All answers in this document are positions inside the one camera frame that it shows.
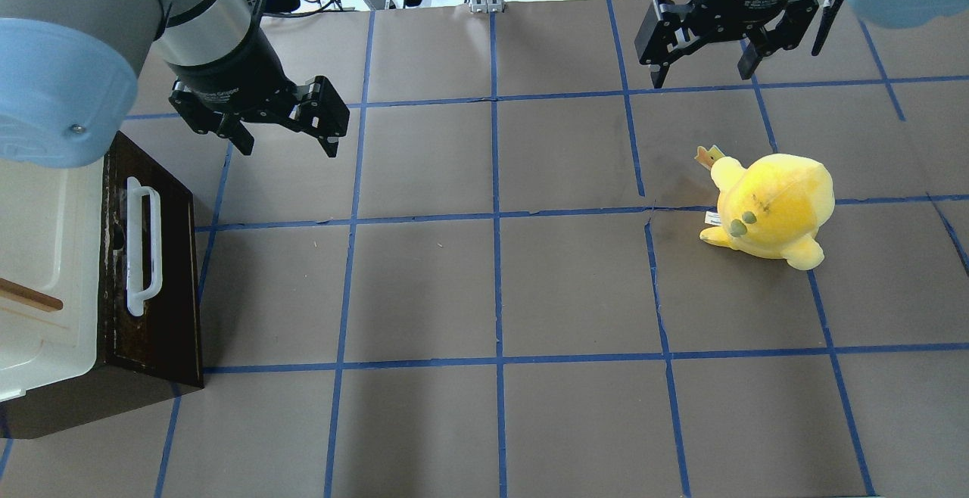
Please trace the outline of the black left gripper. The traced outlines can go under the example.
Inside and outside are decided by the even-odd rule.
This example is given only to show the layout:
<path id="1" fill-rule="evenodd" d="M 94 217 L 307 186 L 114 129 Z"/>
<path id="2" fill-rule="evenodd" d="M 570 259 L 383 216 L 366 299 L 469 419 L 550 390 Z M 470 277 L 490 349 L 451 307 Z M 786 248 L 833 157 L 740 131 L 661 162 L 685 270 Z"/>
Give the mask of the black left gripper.
<path id="1" fill-rule="evenodd" d="M 310 135 L 329 159 L 337 157 L 348 132 L 348 106 L 325 75 L 302 85 L 288 79 L 260 26 L 250 26 L 242 42 L 219 60 L 172 68 L 177 78 L 169 103 L 198 135 L 227 139 L 250 156 L 255 140 L 242 121 L 277 123 Z"/>

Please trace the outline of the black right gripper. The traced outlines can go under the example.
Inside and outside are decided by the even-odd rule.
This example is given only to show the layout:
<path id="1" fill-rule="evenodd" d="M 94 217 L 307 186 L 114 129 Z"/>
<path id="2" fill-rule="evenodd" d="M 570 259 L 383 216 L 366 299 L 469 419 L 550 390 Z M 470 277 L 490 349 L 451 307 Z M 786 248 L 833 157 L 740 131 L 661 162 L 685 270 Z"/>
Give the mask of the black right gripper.
<path id="1" fill-rule="evenodd" d="M 716 24 L 768 21 L 784 5 L 773 29 L 758 26 L 746 35 L 738 73 L 741 79 L 751 80 L 762 60 L 799 46 L 819 11 L 817 0 L 693 0 L 684 5 L 652 0 L 634 37 L 634 50 L 639 64 L 650 69 L 652 87 L 660 89 L 675 61 L 712 42 Z"/>

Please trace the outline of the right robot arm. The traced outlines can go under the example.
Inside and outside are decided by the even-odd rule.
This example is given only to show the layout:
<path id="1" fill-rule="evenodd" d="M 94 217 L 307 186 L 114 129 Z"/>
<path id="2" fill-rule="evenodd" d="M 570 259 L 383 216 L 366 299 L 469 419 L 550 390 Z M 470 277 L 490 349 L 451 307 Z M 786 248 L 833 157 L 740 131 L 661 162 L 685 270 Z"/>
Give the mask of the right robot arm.
<path id="1" fill-rule="evenodd" d="M 654 88 L 665 84 L 669 67 L 713 43 L 745 42 L 737 63 L 750 79 L 761 62 L 780 50 L 799 47 L 814 20 L 819 28 L 811 53 L 818 55 L 844 5 L 870 24 L 887 29 L 923 26 L 966 11 L 968 0 L 653 0 L 634 37 L 639 63 L 650 69 Z"/>

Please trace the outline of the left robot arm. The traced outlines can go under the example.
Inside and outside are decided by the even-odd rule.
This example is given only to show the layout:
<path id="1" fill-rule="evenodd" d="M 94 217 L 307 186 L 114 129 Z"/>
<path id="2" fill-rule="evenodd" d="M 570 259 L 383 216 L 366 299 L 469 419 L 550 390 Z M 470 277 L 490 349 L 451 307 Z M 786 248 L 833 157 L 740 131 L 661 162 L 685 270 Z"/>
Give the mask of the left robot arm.
<path id="1" fill-rule="evenodd" d="M 260 22 L 298 0 L 1 0 L 4 160 L 88 166 L 110 149 L 155 53 L 191 130 L 251 154 L 249 123 L 318 140 L 335 157 L 349 110 L 322 75 L 284 73 Z"/>

